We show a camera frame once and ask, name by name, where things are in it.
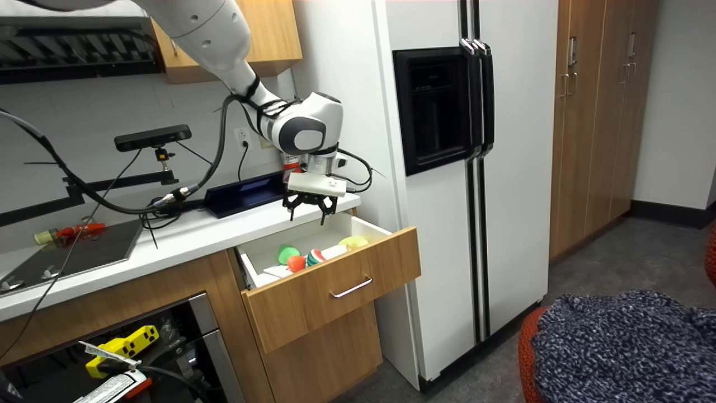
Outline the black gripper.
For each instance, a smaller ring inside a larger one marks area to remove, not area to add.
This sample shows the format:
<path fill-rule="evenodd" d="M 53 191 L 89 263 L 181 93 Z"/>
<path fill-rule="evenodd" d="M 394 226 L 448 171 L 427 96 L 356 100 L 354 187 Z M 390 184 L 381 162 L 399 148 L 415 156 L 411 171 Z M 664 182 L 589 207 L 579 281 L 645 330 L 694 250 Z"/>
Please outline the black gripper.
<path fill-rule="evenodd" d="M 324 226 L 324 222 L 333 216 L 333 212 L 338 207 L 338 199 L 328 198 L 328 195 L 311 195 L 311 194 L 292 194 L 292 191 L 289 191 L 281 198 L 281 207 L 289 213 L 289 222 L 295 221 L 295 209 L 302 207 L 302 204 L 318 207 L 319 209 L 319 226 Z"/>

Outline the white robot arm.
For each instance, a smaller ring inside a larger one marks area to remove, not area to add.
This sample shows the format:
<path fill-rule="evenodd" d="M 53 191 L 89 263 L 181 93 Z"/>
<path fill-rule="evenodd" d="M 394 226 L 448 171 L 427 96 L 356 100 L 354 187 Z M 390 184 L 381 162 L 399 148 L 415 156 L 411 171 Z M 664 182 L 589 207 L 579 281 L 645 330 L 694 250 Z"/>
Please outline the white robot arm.
<path fill-rule="evenodd" d="M 163 216 L 193 198 L 216 171 L 226 147 L 229 106 L 236 102 L 250 129 L 287 157 L 306 157 L 302 174 L 287 178 L 281 207 L 295 212 L 313 204 L 330 216 L 346 194 L 346 182 L 330 176 L 333 157 L 340 148 L 342 104 L 328 95 L 311 93 L 304 102 L 287 102 L 264 87 L 249 66 L 250 27 L 234 0 L 132 0 L 139 4 L 191 58 L 229 87 L 222 104 L 220 144 L 212 167 L 196 187 L 174 188 L 149 203 L 145 209 L 126 209 L 91 191 L 57 157 L 52 141 L 32 123 L 10 112 L 5 119 L 35 139 L 57 169 L 95 204 L 126 216 Z"/>

